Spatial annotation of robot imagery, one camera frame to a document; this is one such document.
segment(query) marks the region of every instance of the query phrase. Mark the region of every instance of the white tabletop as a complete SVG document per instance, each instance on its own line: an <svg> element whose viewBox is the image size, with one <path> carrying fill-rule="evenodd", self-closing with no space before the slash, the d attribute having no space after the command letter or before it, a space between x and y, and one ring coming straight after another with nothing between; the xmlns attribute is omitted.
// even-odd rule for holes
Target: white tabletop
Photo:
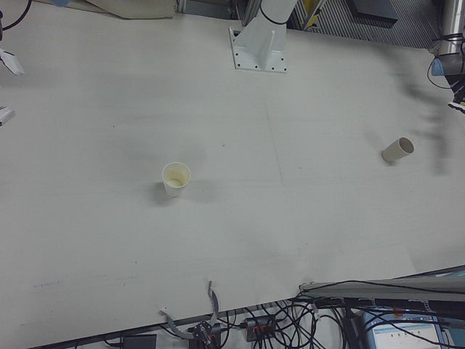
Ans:
<svg viewBox="0 0 465 349"><path fill-rule="evenodd" d="M208 313L210 279L226 310L465 264L465 118L432 56L289 31L287 75L236 71L229 25L35 3L5 33L2 346ZM193 180L167 200L171 161Z"/></svg>

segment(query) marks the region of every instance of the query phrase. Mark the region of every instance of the electronic device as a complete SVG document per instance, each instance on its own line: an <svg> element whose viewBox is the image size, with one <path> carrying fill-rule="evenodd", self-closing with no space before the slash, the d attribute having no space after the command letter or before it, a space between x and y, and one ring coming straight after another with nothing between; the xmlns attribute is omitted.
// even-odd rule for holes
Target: electronic device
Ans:
<svg viewBox="0 0 465 349"><path fill-rule="evenodd" d="M140 334L123 337L123 349L155 349L157 345L156 334Z"/></svg>
<svg viewBox="0 0 465 349"><path fill-rule="evenodd" d="M422 336L432 342L445 344L442 337L441 328L437 324L428 324L430 321L436 321L434 316L403 314L383 315L382 318L388 321L396 321L395 326L406 331ZM390 324L382 324L385 321L381 318L376 318L370 313L365 313L363 316L367 328L375 324L380 324L367 332L368 349L445 349L442 345L433 345L424 340L410 336L409 334L396 329ZM399 320L406 321L425 321L424 323L408 323L397 322Z"/></svg>

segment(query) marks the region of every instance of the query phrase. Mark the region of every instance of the paper cup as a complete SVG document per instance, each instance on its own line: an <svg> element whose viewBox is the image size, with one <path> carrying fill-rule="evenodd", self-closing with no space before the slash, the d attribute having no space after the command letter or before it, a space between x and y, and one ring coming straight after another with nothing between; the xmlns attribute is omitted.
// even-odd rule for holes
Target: paper cup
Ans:
<svg viewBox="0 0 465 349"><path fill-rule="evenodd" d="M185 164L171 162L163 168L161 176L166 194L172 198L176 198L181 195L182 190L189 184L190 170Z"/></svg>
<svg viewBox="0 0 465 349"><path fill-rule="evenodd" d="M381 157L386 162L392 163L407 155L413 153L413 143L405 137L399 138L394 141L389 147L381 152Z"/></svg>

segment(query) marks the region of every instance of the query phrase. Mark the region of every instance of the fabric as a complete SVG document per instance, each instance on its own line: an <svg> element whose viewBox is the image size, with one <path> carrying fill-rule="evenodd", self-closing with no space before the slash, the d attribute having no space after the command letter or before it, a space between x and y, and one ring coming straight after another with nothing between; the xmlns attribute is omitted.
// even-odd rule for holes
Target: fabric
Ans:
<svg viewBox="0 0 465 349"><path fill-rule="evenodd" d="M49 0L36 0L50 4ZM175 0L71 0L66 7L110 13L126 19L173 17Z"/></svg>

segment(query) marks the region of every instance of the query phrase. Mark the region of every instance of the metal bracket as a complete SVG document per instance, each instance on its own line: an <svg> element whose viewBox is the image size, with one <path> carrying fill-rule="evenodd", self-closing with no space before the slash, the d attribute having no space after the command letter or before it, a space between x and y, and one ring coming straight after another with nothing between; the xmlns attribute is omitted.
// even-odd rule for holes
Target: metal bracket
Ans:
<svg viewBox="0 0 465 349"><path fill-rule="evenodd" d="M212 281L209 281L208 294L209 294L209 298L210 298L210 301L211 301L211 307L212 307L212 310L213 310L213 314L212 314L212 316L210 318L209 325L213 326L213 325L215 325L215 323L217 322L217 319L218 319L219 305L218 305L218 297L215 294L214 290L211 288L211 285L212 285ZM193 333L180 331L177 328L176 324L174 323L173 318L166 311L160 310L160 313L165 315L166 323L168 324L168 327L170 328L170 330L173 331L173 333L175 333L176 336L179 336L179 337L181 337L181 338L183 338L185 340L194 340L195 339L195 336L194 336Z"/></svg>
<svg viewBox="0 0 465 349"><path fill-rule="evenodd" d="M194 339L189 340L189 345L188 349L205 349L206 345L205 342L200 338L199 331L198 331L198 326L197 325L194 329ZM211 329L208 330L209 333L209 339L214 342L216 348L219 348L221 346L221 326L219 324L215 324L213 326L210 326Z"/></svg>
<svg viewBox="0 0 465 349"><path fill-rule="evenodd" d="M423 303L424 308L426 309L426 311L428 311L430 313L433 312L433 310L431 310L431 308L429 307L429 302L427 300L423 301L422 303Z"/></svg>
<svg viewBox="0 0 465 349"><path fill-rule="evenodd" d="M262 0L256 17L242 30L229 28L236 69L286 73L286 21L297 0Z"/></svg>

